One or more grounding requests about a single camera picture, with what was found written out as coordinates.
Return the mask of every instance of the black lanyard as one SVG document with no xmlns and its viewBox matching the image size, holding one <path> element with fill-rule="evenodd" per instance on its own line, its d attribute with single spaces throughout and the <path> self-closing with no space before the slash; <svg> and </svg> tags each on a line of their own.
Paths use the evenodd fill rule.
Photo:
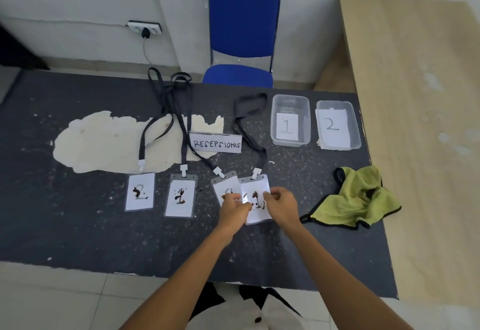
<svg viewBox="0 0 480 330">
<path fill-rule="evenodd" d="M 259 168 L 259 169 L 264 169 L 265 163 L 267 162 L 267 150 L 262 146 L 258 145 L 255 139 L 251 138 L 245 132 L 245 129 L 243 129 L 243 126 L 242 126 L 242 120 L 249 116 L 261 114 L 263 110 L 265 110 L 265 108 L 267 107 L 267 98 L 268 97 L 266 93 L 259 93 L 259 94 L 238 97 L 233 102 L 233 115 L 235 117 L 235 121 L 233 123 L 233 130 L 237 134 L 241 134 L 243 137 L 243 140 L 247 143 L 247 145 L 258 153 L 260 159 L 258 161 L 256 168 Z M 244 111 L 244 112 L 240 111 L 239 109 L 240 103 L 252 102 L 255 100 L 262 100 L 262 104 L 259 108 L 255 108 L 255 109 Z"/>
<path fill-rule="evenodd" d="M 156 73 L 156 76 L 158 78 L 158 84 L 159 84 L 158 90 L 155 86 L 153 79 L 150 77 L 151 70 Z M 160 111 L 157 116 L 155 116 L 152 120 L 148 122 L 143 132 L 141 133 L 140 149 L 138 152 L 138 165 L 141 167 L 140 169 L 141 171 L 143 170 L 143 166 L 145 165 L 145 148 L 147 147 L 147 145 L 153 143 L 157 139 L 160 139 L 162 136 L 164 136 L 166 133 L 170 131 L 170 129 L 173 126 L 174 115 L 177 117 L 178 123 L 180 125 L 180 129 L 183 134 L 183 140 L 181 145 L 181 164 L 182 165 L 187 164 L 187 149 L 189 147 L 192 153 L 195 154 L 197 157 L 199 157 L 201 161 L 205 163 L 210 169 L 212 169 L 213 171 L 218 169 L 218 167 L 215 168 L 215 166 L 208 159 L 199 155 L 195 151 L 195 149 L 192 147 L 192 144 L 190 143 L 189 131 L 192 128 L 192 107 L 193 107 L 193 87 L 190 83 L 191 80 L 192 78 L 188 73 L 177 72 L 172 75 L 171 84 L 169 86 L 165 86 L 160 72 L 155 67 L 150 67 L 148 69 L 148 81 L 158 101 L 158 104 L 160 106 Z M 183 122 L 182 110 L 180 108 L 180 102 L 178 97 L 178 94 L 180 91 L 186 91 L 187 93 L 187 98 L 186 98 L 187 126 L 185 126 L 185 123 Z M 152 126 L 152 124 L 155 121 L 157 121 L 159 118 L 164 117 L 166 114 L 171 114 L 172 116 L 172 121 L 170 122 L 169 126 L 165 129 L 165 131 L 161 135 L 153 139 L 148 144 L 145 144 L 145 133 L 147 132 L 148 128 Z"/>
</svg>

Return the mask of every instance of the chair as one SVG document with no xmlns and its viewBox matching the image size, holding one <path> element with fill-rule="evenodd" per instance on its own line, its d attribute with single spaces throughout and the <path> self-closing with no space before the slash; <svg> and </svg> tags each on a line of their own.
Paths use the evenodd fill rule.
<svg viewBox="0 0 480 330">
<path fill-rule="evenodd" d="M 270 56 L 270 71 L 218 64 L 203 77 L 204 84 L 273 87 L 272 63 L 280 0 L 209 0 L 210 65 L 213 51 L 238 58 Z"/>
</svg>

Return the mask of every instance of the plastic container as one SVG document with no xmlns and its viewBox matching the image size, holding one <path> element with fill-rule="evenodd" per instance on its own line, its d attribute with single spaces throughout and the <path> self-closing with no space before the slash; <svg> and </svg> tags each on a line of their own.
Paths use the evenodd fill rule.
<svg viewBox="0 0 480 330">
<path fill-rule="evenodd" d="M 277 137 L 277 114 L 294 114 L 298 116 L 297 136 L 293 134 L 292 139 L 285 139 L 285 135 L 283 135 L 283 137 Z M 288 126 L 286 127 L 287 131 L 292 130 L 291 124 L 290 129 L 288 129 Z M 310 142 L 310 132 L 310 102 L 308 98 L 291 95 L 273 96 L 272 117 L 270 120 L 270 136 L 272 137 L 273 144 L 295 147 L 302 146 Z"/>
<path fill-rule="evenodd" d="M 344 119 L 345 113 L 332 112 L 329 114 L 319 110 L 345 110 L 346 122 Z M 321 149 L 352 150 L 362 146 L 355 111 L 350 102 L 318 101 L 315 116 L 317 118 L 318 138 Z"/>
</svg>

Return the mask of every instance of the chair seat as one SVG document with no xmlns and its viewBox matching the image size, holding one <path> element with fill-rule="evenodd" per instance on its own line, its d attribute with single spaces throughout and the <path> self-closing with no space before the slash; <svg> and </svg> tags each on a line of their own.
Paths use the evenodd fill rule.
<svg viewBox="0 0 480 330">
<path fill-rule="evenodd" d="M 273 77 L 269 72 L 259 68 L 238 64 L 218 64 L 207 69 L 202 83 L 272 88 Z"/>
</svg>

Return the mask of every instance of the lanyard clip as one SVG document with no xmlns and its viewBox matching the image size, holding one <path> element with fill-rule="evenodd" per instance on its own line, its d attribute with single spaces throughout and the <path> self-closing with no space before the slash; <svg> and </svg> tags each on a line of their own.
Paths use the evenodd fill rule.
<svg viewBox="0 0 480 330">
<path fill-rule="evenodd" d="M 257 179 L 257 175 L 261 174 L 262 170 L 260 168 L 254 168 L 253 169 L 253 175 L 251 176 L 252 180 Z"/>
<path fill-rule="evenodd" d="M 220 169 L 220 167 L 216 167 L 216 168 L 213 170 L 213 173 L 215 173 L 216 175 L 220 176 L 220 178 L 225 178 L 225 175 L 222 173 L 222 170 Z"/>
<path fill-rule="evenodd" d="M 186 173 L 187 169 L 188 169 L 188 164 L 182 164 L 182 165 L 180 166 L 181 176 L 182 176 L 183 178 L 185 178 L 185 177 L 187 176 L 187 173 Z"/>
<path fill-rule="evenodd" d="M 140 169 L 140 172 L 144 171 L 144 167 L 145 167 L 145 159 L 140 159 L 138 161 L 138 168 Z"/>
</svg>

